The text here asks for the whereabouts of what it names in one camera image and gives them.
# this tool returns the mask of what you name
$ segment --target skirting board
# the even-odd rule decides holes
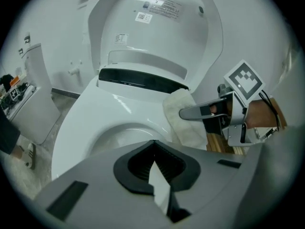
[[[80,96],[79,94],[74,94],[74,93],[70,93],[70,92],[59,90],[59,89],[55,89],[55,88],[52,88],[52,92],[56,93],[56,94],[64,95],[66,97],[75,98],[75,99],[78,99],[79,96]]]

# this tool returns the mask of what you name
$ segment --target cleaning rag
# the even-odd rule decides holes
[[[190,92],[185,89],[179,89],[171,93],[163,101],[163,110],[172,127],[174,143],[206,150],[208,141],[202,120],[183,120],[179,116],[181,109],[195,105],[196,103]]]

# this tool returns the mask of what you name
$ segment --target toilet seat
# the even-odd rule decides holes
[[[90,156],[101,135],[112,128],[121,126],[145,134],[132,135],[124,141],[124,133],[120,146],[144,139],[172,140],[162,106],[168,94],[111,82],[103,82],[101,89],[97,82],[98,76],[91,80],[62,123],[53,151],[52,180]]]

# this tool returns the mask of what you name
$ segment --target black wire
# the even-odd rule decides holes
[[[272,111],[273,114],[275,115],[276,127],[277,127],[277,130],[279,131],[279,130],[280,130],[280,127],[279,127],[279,120],[278,120],[277,111],[276,111],[275,108],[273,107],[273,105],[272,105],[272,103],[271,103],[271,101],[270,101],[268,95],[266,94],[266,92],[265,92],[265,91],[262,91],[262,92],[266,95],[268,101],[264,98],[264,96],[263,96],[261,93],[259,93],[258,95],[259,95],[259,96],[261,97],[261,99],[269,106],[269,108],[271,109],[271,111]]]

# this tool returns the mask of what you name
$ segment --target toilet tank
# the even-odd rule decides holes
[[[44,64],[41,44],[39,43],[29,47],[22,56],[22,60],[28,82],[50,93],[52,85]]]

